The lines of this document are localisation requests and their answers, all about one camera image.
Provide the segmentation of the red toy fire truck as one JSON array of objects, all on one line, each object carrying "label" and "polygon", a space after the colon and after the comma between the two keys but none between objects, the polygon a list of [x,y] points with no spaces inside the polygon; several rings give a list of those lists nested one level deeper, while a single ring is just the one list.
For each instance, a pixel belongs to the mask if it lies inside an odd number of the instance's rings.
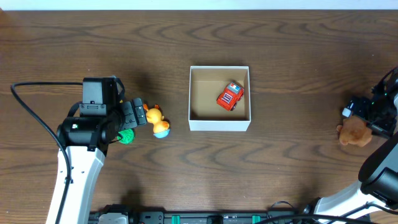
[{"label": "red toy fire truck", "polygon": [[227,111],[235,109],[237,102],[244,95],[244,88],[241,85],[231,82],[224,88],[223,92],[217,97],[216,103]]}]

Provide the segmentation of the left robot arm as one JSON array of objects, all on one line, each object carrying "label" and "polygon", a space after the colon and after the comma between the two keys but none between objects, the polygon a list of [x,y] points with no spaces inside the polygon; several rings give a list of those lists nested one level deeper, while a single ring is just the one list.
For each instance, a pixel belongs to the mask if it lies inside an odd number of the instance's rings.
[{"label": "left robot arm", "polygon": [[140,98],[124,99],[117,77],[84,78],[82,100],[57,128],[57,179],[47,223],[87,223],[108,146],[130,144],[134,128],[147,123]]}]

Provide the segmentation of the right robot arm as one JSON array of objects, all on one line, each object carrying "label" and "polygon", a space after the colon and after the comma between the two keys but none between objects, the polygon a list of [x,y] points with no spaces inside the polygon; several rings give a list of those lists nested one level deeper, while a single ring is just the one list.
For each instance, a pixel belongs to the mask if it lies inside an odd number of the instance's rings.
[{"label": "right robot arm", "polygon": [[354,223],[372,212],[397,214],[397,69],[387,72],[371,98],[352,97],[337,126],[339,143],[363,147],[373,136],[386,139],[361,166],[358,180],[307,206],[307,223]]}]

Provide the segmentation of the green round wheel toy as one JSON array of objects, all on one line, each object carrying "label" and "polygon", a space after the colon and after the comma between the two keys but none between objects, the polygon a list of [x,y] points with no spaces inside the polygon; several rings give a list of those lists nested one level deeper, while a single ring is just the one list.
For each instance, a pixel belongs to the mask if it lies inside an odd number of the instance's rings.
[{"label": "green round wheel toy", "polygon": [[131,144],[133,142],[133,140],[135,139],[135,134],[134,131],[132,129],[125,129],[122,130],[120,132],[118,132],[118,136],[117,136],[118,142],[120,142],[121,144]]}]

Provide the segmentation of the orange rubber duck toy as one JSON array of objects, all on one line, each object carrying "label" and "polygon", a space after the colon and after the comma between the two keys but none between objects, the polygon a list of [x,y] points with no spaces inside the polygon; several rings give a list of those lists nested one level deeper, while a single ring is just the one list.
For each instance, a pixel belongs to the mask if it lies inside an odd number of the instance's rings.
[{"label": "orange rubber duck toy", "polygon": [[164,119],[159,105],[149,109],[147,104],[143,104],[143,108],[146,111],[147,122],[154,125],[154,136],[158,139],[167,137],[170,133],[170,124]]}]

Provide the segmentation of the brown plush toy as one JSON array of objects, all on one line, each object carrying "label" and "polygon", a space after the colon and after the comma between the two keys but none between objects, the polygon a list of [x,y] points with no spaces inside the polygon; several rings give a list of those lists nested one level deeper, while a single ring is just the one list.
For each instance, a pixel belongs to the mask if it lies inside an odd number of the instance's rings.
[{"label": "brown plush toy", "polygon": [[365,121],[357,116],[344,119],[343,124],[336,127],[336,131],[339,134],[340,144],[344,146],[352,144],[363,147],[373,138],[372,130],[366,126]]}]

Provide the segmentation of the white cardboard box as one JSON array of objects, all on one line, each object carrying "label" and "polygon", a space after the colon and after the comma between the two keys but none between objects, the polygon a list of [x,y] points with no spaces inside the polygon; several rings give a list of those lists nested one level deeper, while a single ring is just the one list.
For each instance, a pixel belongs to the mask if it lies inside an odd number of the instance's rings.
[{"label": "white cardboard box", "polygon": [[[216,100],[231,82],[244,92],[228,111]],[[251,124],[249,67],[191,66],[188,123],[191,131],[246,131]]]}]

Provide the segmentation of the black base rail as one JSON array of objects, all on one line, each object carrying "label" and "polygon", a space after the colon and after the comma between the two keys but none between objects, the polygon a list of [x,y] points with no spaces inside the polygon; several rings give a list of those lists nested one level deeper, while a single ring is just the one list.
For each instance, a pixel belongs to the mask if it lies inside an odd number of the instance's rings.
[{"label": "black base rail", "polygon": [[284,215],[297,215],[296,209],[271,208],[255,211],[166,211],[161,207],[134,208],[123,204],[107,205],[89,214],[88,223],[129,223],[129,224],[227,224],[259,223]]}]

